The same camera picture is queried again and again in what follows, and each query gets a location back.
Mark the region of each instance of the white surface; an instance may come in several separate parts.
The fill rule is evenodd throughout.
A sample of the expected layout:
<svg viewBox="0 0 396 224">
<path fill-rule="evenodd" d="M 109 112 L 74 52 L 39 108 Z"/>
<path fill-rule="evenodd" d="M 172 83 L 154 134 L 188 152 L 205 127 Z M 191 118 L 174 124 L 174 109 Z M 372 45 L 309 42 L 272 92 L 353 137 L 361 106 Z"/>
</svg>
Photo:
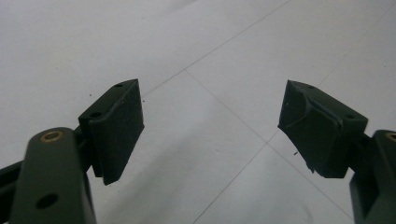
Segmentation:
<svg viewBox="0 0 396 224">
<path fill-rule="evenodd" d="M 122 179 L 89 171 L 99 223 L 352 223 L 352 173 L 312 175 L 276 125 L 294 79 L 360 111 L 368 134 L 396 130 L 394 4 L 2 1 L 0 167 L 138 77 L 147 128 Z"/>
</svg>

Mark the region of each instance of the mounting hole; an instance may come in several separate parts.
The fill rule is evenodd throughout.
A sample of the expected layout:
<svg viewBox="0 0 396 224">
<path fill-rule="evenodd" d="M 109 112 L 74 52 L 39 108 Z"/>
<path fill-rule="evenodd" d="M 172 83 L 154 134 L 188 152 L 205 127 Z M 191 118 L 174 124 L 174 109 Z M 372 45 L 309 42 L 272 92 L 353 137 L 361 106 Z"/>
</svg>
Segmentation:
<svg viewBox="0 0 396 224">
<path fill-rule="evenodd" d="M 41 140 L 41 142 L 45 142 L 45 143 L 54 142 L 54 141 L 60 139 L 62 137 L 62 135 L 64 135 L 64 133 L 61 131 L 53 131 L 53 132 L 49 132 L 49 133 L 44 133 L 41 136 L 40 140 Z"/>
<path fill-rule="evenodd" d="M 100 117 L 102 115 L 102 113 L 100 113 L 100 112 L 95 112 L 95 113 L 91 113 L 90 114 L 90 117 L 91 118 L 98 118 L 98 117 Z"/>
<path fill-rule="evenodd" d="M 58 201 L 57 194 L 47 194 L 46 196 L 42 197 L 40 200 L 37 201 L 35 207 L 37 209 L 45 209 L 53 206 L 56 201 Z"/>
<path fill-rule="evenodd" d="M 387 133 L 387 138 L 396 142 L 396 133 Z"/>
</svg>

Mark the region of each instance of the black plastic part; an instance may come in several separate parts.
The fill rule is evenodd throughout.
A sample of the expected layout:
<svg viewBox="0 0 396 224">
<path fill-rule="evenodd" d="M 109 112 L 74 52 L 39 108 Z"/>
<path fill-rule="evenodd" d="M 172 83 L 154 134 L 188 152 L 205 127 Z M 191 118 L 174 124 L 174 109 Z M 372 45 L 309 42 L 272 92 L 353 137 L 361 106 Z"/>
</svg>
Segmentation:
<svg viewBox="0 0 396 224">
<path fill-rule="evenodd" d="M 377 131 L 369 144 L 373 181 L 362 181 L 355 174 L 350 182 L 357 224 L 396 223 L 396 139 L 392 136 L 396 133 Z"/>
<path fill-rule="evenodd" d="M 343 178 L 348 168 L 348 148 L 362 139 L 367 122 L 366 117 L 325 92 L 288 81 L 278 127 L 312 172 Z"/>
<path fill-rule="evenodd" d="M 0 223 L 9 219 L 21 164 L 19 161 L 0 170 Z"/>
<path fill-rule="evenodd" d="M 137 79 L 113 86 L 78 120 L 84 138 L 95 148 L 96 176 L 102 176 L 105 185 L 119 180 L 144 129 Z"/>
<path fill-rule="evenodd" d="M 30 140 L 9 223 L 96 223 L 72 130 L 51 129 Z"/>
</svg>

